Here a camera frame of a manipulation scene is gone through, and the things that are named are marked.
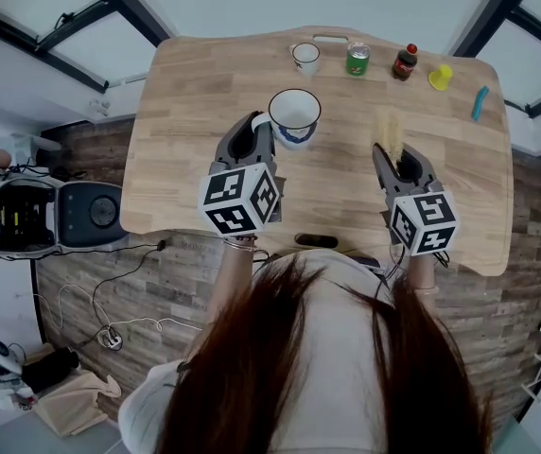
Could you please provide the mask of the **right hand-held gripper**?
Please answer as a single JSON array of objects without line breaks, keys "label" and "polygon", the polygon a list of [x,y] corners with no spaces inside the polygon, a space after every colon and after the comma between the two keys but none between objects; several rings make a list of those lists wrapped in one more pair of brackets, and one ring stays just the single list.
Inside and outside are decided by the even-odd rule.
[{"label": "right hand-held gripper", "polygon": [[381,216],[392,244],[402,244],[411,256],[449,250],[461,221],[453,194],[436,179],[429,159],[404,144],[400,177],[378,143],[373,146],[372,159],[379,185],[386,195],[387,210]]}]

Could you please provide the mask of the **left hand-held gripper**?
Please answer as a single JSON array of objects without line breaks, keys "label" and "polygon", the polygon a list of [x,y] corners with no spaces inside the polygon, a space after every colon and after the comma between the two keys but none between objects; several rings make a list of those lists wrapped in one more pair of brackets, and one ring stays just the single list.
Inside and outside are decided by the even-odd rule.
[{"label": "left hand-held gripper", "polygon": [[271,123],[252,128],[260,114],[247,114],[227,131],[201,179],[198,211],[219,236],[259,233],[282,220],[283,179],[276,175]]}]

